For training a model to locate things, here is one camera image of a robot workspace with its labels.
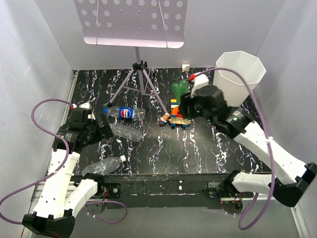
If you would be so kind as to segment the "green plastic bottle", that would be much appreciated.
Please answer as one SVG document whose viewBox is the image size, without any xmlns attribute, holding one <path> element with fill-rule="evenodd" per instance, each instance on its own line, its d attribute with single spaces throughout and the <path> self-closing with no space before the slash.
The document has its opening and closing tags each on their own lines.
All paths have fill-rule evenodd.
<svg viewBox="0 0 317 238">
<path fill-rule="evenodd" d="M 182 79 L 180 81 L 174 82 L 171 85 L 171 89 L 174 93 L 175 99 L 180 103 L 181 96 L 189 92 L 189 85 L 187 80 Z"/>
</svg>

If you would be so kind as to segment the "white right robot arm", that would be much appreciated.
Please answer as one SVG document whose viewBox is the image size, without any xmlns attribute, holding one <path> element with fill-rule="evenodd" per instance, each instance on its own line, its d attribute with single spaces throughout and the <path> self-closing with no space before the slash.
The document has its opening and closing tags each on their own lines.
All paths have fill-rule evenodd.
<svg viewBox="0 0 317 238">
<path fill-rule="evenodd" d="M 203 117 L 218 131 L 249 149 L 271 168 L 271 174 L 233 171 L 212 189 L 221 195 L 239 193 L 272 194 L 281 204 L 294 207 L 317 175 L 315 163 L 306 164 L 283 149 L 273 138 L 266 138 L 260 125 L 241 107 L 228 106 L 222 91 L 209 83 L 204 74 L 192 74 L 185 84 L 191 91 L 181 93 L 179 110 L 185 118 Z"/>
</svg>

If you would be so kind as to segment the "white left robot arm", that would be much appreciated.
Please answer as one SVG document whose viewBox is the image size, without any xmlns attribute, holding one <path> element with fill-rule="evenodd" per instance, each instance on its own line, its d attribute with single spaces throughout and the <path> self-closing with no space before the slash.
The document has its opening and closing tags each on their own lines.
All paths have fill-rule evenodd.
<svg viewBox="0 0 317 238">
<path fill-rule="evenodd" d="M 105 194 L 104 178 L 87 172 L 70 195 L 67 194 L 72 172 L 83 148 L 110 138 L 112 132 L 105 116 L 100 127 L 90 103 L 75 106 L 69 121 L 63 124 L 53 142 L 48 178 L 33 211 L 24 215 L 22 224 L 35 234 L 52 238 L 68 238 L 75 226 L 75 217 L 91 198 Z"/>
</svg>

